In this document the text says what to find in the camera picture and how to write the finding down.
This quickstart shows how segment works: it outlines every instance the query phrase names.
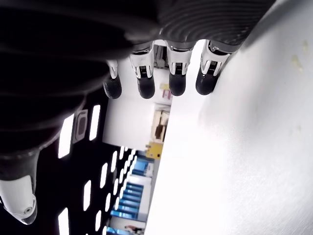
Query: white wall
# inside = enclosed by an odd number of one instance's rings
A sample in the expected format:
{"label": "white wall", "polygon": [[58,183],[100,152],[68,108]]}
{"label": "white wall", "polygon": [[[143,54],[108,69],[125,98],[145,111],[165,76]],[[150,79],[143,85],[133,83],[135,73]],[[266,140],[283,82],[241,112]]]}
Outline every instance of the white wall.
{"label": "white wall", "polygon": [[151,135],[153,103],[115,99],[108,103],[103,142],[145,150]]}
{"label": "white wall", "polygon": [[257,40],[244,43],[208,96],[195,90],[203,42],[195,46],[145,235],[312,234],[313,1],[289,2],[284,17],[252,33]]}
{"label": "white wall", "polygon": [[162,98],[161,83],[168,83],[169,71],[155,69],[156,92],[151,99],[143,99],[138,91],[137,78],[129,58],[118,62],[122,84],[119,99],[109,100],[103,142],[145,150],[149,143],[155,103],[171,104]]}
{"label": "white wall", "polygon": [[114,229],[125,230],[125,226],[127,225],[133,225],[133,226],[136,226],[137,228],[146,227],[145,222],[131,220],[131,219],[124,219],[124,218],[112,216],[112,219],[110,220],[110,227]]}

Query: silver metal bracket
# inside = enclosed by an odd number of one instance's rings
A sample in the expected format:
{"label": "silver metal bracket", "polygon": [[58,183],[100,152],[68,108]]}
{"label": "silver metal bracket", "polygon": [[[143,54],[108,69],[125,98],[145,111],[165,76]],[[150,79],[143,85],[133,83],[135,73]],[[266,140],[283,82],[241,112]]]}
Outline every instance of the silver metal bracket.
{"label": "silver metal bracket", "polygon": [[185,75],[190,64],[193,47],[186,49],[175,48],[173,46],[170,46],[167,41],[165,42],[167,44],[167,58],[170,73],[172,75],[175,75],[176,68],[178,66],[179,68],[181,68],[181,75]]}
{"label": "silver metal bracket", "polygon": [[110,74],[112,79],[117,77],[117,61],[116,60],[107,60],[107,64],[110,68]]}
{"label": "silver metal bracket", "polygon": [[213,76],[217,76],[230,53],[218,51],[216,47],[210,47],[210,41],[206,40],[201,54],[201,72],[207,74],[211,65],[214,67]]}
{"label": "silver metal bracket", "polygon": [[150,78],[153,75],[153,46],[154,43],[152,42],[150,47],[133,51],[133,53],[129,56],[133,70],[135,71],[136,77],[138,79],[141,79],[142,77]]}

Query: black fingertip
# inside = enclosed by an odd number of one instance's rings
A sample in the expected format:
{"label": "black fingertip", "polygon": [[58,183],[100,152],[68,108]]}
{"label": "black fingertip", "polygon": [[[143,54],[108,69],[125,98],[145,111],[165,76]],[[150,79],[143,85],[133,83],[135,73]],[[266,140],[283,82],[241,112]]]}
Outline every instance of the black fingertip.
{"label": "black fingertip", "polygon": [[142,77],[138,80],[138,90],[142,98],[150,99],[154,96],[156,88],[153,76],[150,78]]}
{"label": "black fingertip", "polygon": [[184,94],[186,90],[186,75],[175,74],[172,75],[170,73],[170,91],[174,96],[180,96]]}
{"label": "black fingertip", "polygon": [[199,94],[208,95],[214,91],[215,85],[217,83],[218,76],[213,76],[211,74],[203,74],[201,69],[199,69],[198,77],[196,80],[196,90]]}
{"label": "black fingertip", "polygon": [[111,77],[106,78],[103,83],[103,88],[108,98],[119,98],[122,94],[122,85],[119,75],[117,74],[115,79],[112,79]]}

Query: ceiling light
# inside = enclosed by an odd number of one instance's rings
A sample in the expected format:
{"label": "ceiling light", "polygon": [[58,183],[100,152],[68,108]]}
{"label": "ceiling light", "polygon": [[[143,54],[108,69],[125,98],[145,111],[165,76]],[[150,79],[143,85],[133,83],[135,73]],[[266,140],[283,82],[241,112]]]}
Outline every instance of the ceiling light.
{"label": "ceiling light", "polygon": [[60,133],[59,153],[58,157],[62,158],[69,154],[70,143],[72,138],[74,114],[66,118],[63,122],[62,130]]}
{"label": "ceiling light", "polygon": [[90,192],[91,181],[89,180],[84,186],[84,211],[86,211],[90,205]]}
{"label": "ceiling light", "polygon": [[102,170],[101,170],[100,188],[103,188],[103,186],[106,184],[107,171],[108,171],[108,164],[105,163],[105,164],[102,166]]}
{"label": "ceiling light", "polygon": [[118,179],[116,179],[115,182],[114,182],[113,195],[116,195],[117,187],[118,187]]}
{"label": "ceiling light", "polygon": [[115,202],[114,210],[116,210],[116,211],[118,209],[118,204],[119,204],[119,197],[117,197],[116,202]]}
{"label": "ceiling light", "polygon": [[60,235],[69,235],[68,209],[65,208],[58,217]]}
{"label": "ceiling light", "polygon": [[131,165],[131,158],[132,158],[132,156],[129,155],[129,156],[128,156],[128,161],[127,161],[127,166],[130,166],[130,165]]}
{"label": "ceiling light", "polygon": [[124,193],[124,190],[121,188],[121,191],[119,193],[119,198],[123,198],[123,193]]}
{"label": "ceiling light", "polygon": [[90,126],[90,134],[89,134],[90,141],[97,137],[99,115],[100,115],[100,105],[95,105],[93,107],[92,117],[91,117],[91,126]]}
{"label": "ceiling light", "polygon": [[96,232],[99,230],[101,224],[101,211],[98,211],[96,215],[96,224],[95,224],[95,230]]}
{"label": "ceiling light", "polygon": [[111,172],[115,171],[115,168],[116,168],[116,157],[117,157],[117,151],[114,151],[113,156],[112,156]]}
{"label": "ceiling light", "polygon": [[121,169],[121,173],[119,174],[119,183],[120,184],[123,182],[123,176],[124,176],[124,169]]}
{"label": "ceiling light", "polygon": [[111,194],[110,194],[110,193],[108,193],[108,195],[107,195],[107,199],[106,199],[106,208],[105,208],[106,212],[108,212],[108,211],[109,211],[109,208],[110,208],[110,202],[111,202]]}
{"label": "ceiling light", "polygon": [[102,230],[102,235],[107,235],[107,226],[104,226]]}
{"label": "ceiling light", "polygon": [[124,146],[121,147],[121,150],[119,151],[119,159],[122,160],[124,156]]}
{"label": "ceiling light", "polygon": [[123,188],[122,188],[122,189],[123,189],[123,191],[125,191],[125,189],[126,189],[126,185],[127,185],[127,181],[125,180],[125,181],[124,181],[124,184],[123,184]]}
{"label": "ceiling light", "polygon": [[125,165],[124,165],[124,175],[127,173],[127,166],[128,166],[128,161],[125,161]]}

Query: person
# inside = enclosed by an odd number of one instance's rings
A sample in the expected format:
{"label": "person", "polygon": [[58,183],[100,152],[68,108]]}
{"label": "person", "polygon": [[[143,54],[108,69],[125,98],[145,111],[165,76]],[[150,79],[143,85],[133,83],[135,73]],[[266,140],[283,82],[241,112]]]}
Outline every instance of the person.
{"label": "person", "polygon": [[125,229],[130,229],[131,232],[134,232],[134,234],[144,234],[144,229],[142,228],[138,228],[136,226],[133,226],[133,225],[127,225],[125,226]]}

